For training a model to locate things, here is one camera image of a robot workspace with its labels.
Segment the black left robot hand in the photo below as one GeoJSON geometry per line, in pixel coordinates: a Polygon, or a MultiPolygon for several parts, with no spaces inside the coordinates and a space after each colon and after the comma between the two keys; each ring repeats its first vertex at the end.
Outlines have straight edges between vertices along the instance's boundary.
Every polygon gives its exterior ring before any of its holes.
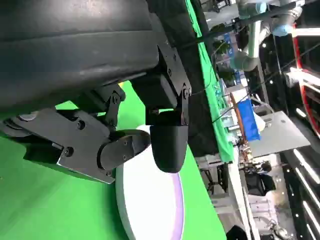
{"type": "Polygon", "coordinates": [[[148,147],[181,170],[191,85],[145,0],[3,0],[0,132],[25,159],[111,184],[148,147]]]}

